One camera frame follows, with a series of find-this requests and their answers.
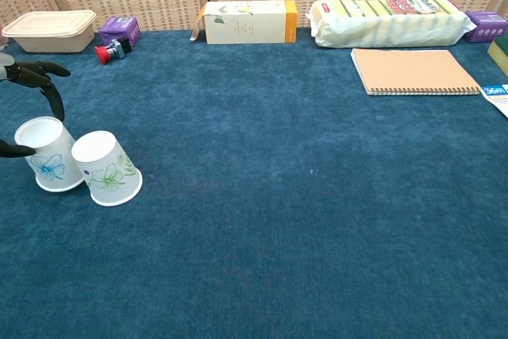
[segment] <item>beige plastic container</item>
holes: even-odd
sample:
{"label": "beige plastic container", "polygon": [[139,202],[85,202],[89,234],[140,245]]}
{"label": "beige plastic container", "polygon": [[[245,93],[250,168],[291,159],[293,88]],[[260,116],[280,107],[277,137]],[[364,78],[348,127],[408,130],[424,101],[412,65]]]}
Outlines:
{"label": "beige plastic container", "polygon": [[27,52],[81,52],[94,39],[95,12],[34,11],[5,26],[4,37],[12,37]]}

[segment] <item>paper cup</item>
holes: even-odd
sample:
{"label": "paper cup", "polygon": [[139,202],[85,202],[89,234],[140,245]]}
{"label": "paper cup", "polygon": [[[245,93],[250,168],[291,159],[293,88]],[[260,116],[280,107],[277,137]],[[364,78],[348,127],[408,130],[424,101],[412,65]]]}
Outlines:
{"label": "paper cup", "polygon": [[97,204],[118,206],[140,191],[141,172],[112,133],[94,131],[83,135],[71,152]]}
{"label": "paper cup", "polygon": [[25,158],[35,172],[37,184],[43,190],[68,191],[83,181],[83,175],[71,154],[74,138],[58,119],[31,119],[16,130],[14,140],[17,144],[35,149],[34,155]]}

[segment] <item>kraft paper notebook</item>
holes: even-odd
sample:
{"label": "kraft paper notebook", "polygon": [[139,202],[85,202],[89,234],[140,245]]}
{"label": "kraft paper notebook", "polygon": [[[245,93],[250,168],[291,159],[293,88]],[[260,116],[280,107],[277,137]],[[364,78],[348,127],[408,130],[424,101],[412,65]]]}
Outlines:
{"label": "kraft paper notebook", "polygon": [[369,95],[479,94],[478,83],[447,50],[354,48],[351,57]]}

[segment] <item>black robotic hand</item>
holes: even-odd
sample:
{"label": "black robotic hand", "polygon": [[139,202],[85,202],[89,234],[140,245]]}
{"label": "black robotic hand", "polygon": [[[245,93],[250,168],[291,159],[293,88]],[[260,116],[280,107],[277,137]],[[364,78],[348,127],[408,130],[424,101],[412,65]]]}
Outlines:
{"label": "black robotic hand", "polygon": [[[11,56],[0,53],[0,80],[7,79],[24,87],[40,88],[40,92],[49,102],[53,115],[59,120],[65,119],[64,103],[60,93],[47,75],[51,73],[68,77],[71,73],[64,67],[48,61],[16,63]],[[7,144],[0,140],[0,157],[15,158],[35,154],[33,148]]]}

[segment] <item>small purple box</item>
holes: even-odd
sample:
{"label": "small purple box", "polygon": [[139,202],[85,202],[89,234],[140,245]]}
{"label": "small purple box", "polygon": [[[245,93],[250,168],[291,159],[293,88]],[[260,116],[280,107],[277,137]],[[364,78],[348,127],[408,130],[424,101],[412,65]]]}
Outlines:
{"label": "small purple box", "polygon": [[490,43],[502,36],[508,29],[508,20],[500,17],[496,12],[468,11],[466,14],[477,25],[475,29],[466,33],[465,38],[472,43]]}
{"label": "small purple box", "polygon": [[127,38],[133,47],[140,39],[141,32],[135,17],[110,17],[98,34],[105,45],[109,45],[113,39]]}

